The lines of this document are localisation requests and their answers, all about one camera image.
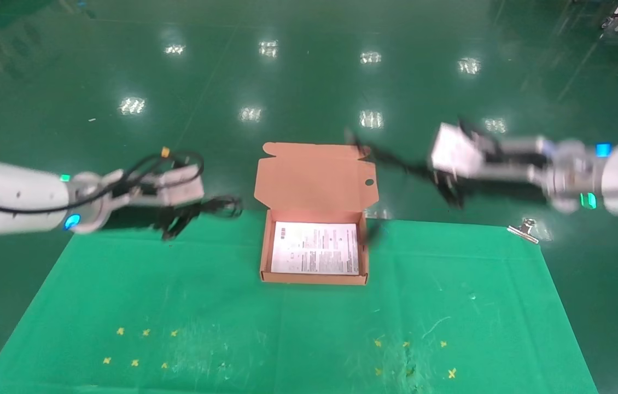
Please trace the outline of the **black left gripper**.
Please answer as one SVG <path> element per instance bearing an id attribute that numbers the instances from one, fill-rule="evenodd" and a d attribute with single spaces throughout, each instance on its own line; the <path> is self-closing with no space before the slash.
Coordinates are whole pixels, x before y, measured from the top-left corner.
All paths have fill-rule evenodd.
<path id="1" fill-rule="evenodd" d="M 110 213 L 102 225 L 106 230 L 161 229 L 161 239 L 176 239 L 186 227 L 186 222 L 199 216 L 202 201 L 177 207 L 128 205 Z"/>

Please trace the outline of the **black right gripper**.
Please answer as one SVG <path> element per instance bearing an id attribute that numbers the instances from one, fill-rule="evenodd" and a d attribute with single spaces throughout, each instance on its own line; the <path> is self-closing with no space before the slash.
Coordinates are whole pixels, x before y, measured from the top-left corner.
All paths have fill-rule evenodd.
<path id="1" fill-rule="evenodd" d="M 450 173 L 432 170 L 432 179 L 448 206 L 456 209 L 463 209 L 467 198 L 479 195 L 525 202 L 547 201 L 540 185 L 530 181 L 526 176 L 459 176 L 453 180 Z"/>

